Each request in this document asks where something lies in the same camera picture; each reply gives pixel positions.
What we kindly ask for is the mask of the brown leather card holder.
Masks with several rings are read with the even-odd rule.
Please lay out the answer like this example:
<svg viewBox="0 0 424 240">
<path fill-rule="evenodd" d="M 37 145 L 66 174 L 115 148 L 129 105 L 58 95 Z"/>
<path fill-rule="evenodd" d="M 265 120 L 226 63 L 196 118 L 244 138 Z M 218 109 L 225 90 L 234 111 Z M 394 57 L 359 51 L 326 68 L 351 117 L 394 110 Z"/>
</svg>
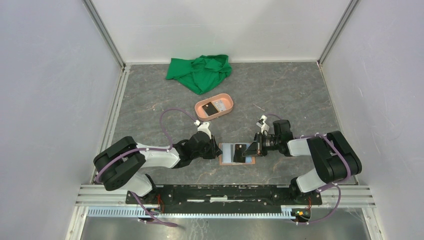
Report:
<svg viewBox="0 0 424 240">
<path fill-rule="evenodd" d="M 220 143 L 218 146 L 222 153 L 219 156 L 219 164 L 221 166 L 254 165 L 256 163 L 254 156 L 243 156 L 250 145 L 250 143 Z"/>
</svg>

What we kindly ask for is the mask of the white magstripe card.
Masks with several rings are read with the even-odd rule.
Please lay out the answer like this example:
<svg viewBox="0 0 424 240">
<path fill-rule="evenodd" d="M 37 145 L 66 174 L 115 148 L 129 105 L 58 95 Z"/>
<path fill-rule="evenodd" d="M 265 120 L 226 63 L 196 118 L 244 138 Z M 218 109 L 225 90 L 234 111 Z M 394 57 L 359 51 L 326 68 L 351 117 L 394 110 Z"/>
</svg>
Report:
<svg viewBox="0 0 424 240">
<path fill-rule="evenodd" d="M 223 165 L 232 164 L 234 161 L 234 150 L 235 150 L 235 144 L 234 143 L 222 143 L 220 146 L 222 150 L 221 154 L 221 163 Z"/>
</svg>

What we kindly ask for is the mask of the pink oval tray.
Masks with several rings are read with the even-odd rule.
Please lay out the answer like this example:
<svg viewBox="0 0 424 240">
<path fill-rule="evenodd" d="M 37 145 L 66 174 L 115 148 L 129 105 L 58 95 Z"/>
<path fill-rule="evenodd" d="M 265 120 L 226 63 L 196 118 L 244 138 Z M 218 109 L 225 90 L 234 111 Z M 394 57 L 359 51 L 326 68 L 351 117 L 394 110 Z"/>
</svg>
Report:
<svg viewBox="0 0 424 240">
<path fill-rule="evenodd" d="M 197 102 L 194 110 L 201 121 L 210 121 L 230 113 L 233 107 L 233 99 L 227 93 L 220 93 Z"/>
</svg>

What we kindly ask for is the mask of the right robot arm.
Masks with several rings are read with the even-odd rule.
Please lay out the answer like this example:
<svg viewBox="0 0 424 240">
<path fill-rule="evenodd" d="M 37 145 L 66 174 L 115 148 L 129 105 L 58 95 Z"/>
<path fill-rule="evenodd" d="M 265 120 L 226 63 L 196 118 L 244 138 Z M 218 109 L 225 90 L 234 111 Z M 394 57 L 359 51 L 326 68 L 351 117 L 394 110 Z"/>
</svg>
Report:
<svg viewBox="0 0 424 240">
<path fill-rule="evenodd" d="M 269 151 L 286 157 L 310 156 L 314 168 L 290 182 L 288 196 L 293 203 L 302 204 L 309 194 L 328 190 L 362 172 L 361 160 L 340 131 L 294 137 L 288 120 L 274 121 L 273 133 L 265 121 L 263 117 L 257 122 L 261 130 L 248 147 L 236 149 L 242 158 L 265 157 Z"/>
</svg>

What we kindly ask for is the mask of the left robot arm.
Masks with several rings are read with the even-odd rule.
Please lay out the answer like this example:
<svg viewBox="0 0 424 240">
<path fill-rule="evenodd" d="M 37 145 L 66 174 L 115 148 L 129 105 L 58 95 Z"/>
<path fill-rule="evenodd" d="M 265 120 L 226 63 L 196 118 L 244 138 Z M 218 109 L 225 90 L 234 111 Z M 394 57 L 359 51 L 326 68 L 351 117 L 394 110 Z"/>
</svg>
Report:
<svg viewBox="0 0 424 240">
<path fill-rule="evenodd" d="M 139 173 L 140 169 L 179 169 L 195 159 L 212 160 L 221 154 L 214 136 L 204 131 L 170 146 L 143 145 L 126 136 L 93 159 L 97 171 L 95 182 L 102 184 L 107 191 L 124 189 L 133 192 L 145 204 L 151 204 L 157 198 L 157 190 L 148 175 Z"/>
</svg>

